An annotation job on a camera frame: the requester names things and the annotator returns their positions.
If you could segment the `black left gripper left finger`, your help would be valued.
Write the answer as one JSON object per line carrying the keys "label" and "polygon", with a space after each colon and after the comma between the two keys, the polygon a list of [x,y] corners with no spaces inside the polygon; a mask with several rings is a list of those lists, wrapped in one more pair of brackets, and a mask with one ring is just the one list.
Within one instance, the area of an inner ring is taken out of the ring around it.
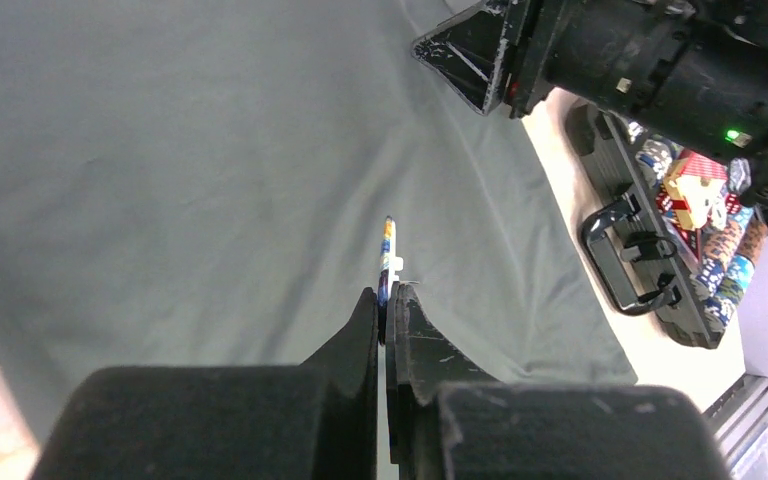
{"label": "black left gripper left finger", "polygon": [[298,365],[121,366],[73,392],[36,479],[372,479],[378,301]]}

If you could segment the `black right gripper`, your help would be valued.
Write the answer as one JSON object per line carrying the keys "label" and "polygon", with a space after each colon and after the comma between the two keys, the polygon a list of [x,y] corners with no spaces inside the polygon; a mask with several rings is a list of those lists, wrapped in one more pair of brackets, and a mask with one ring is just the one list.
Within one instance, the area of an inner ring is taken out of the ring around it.
{"label": "black right gripper", "polygon": [[482,116],[503,99],[521,119],[561,88],[661,120],[668,36],[664,1],[480,1],[414,40],[411,53]]}

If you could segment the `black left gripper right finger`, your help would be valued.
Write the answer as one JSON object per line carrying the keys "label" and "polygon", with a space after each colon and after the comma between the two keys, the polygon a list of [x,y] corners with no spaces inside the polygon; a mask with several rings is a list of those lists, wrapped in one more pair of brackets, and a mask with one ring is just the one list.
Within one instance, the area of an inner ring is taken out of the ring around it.
{"label": "black left gripper right finger", "polygon": [[700,412],[660,386],[506,383],[394,284],[383,321],[390,460],[403,479],[725,479]]}

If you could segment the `blue round brooch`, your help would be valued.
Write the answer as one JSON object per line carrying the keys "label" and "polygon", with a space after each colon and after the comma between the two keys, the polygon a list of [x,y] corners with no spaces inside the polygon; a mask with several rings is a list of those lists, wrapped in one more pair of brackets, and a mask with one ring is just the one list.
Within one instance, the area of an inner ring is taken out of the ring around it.
{"label": "blue round brooch", "polygon": [[404,268],[404,259],[397,253],[397,224],[392,216],[387,216],[385,220],[379,260],[377,298],[378,306],[385,308],[392,296],[393,285]]}

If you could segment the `dark grey t-shirt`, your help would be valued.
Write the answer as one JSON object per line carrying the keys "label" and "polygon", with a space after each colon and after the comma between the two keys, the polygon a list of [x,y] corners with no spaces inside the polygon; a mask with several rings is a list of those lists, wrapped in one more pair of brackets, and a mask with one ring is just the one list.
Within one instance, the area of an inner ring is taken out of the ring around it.
{"label": "dark grey t-shirt", "polygon": [[0,363],[30,430],[113,365],[296,363],[403,275],[507,381],[633,384],[523,126],[411,42],[451,1],[0,1]]}

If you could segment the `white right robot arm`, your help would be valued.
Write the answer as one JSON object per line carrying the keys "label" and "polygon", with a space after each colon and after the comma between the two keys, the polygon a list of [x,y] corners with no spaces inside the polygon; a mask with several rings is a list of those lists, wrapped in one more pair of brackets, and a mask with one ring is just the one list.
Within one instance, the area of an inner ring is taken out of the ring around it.
{"label": "white right robot arm", "polygon": [[477,113],[523,118],[554,89],[720,163],[768,223],[768,1],[481,1],[412,55]]}

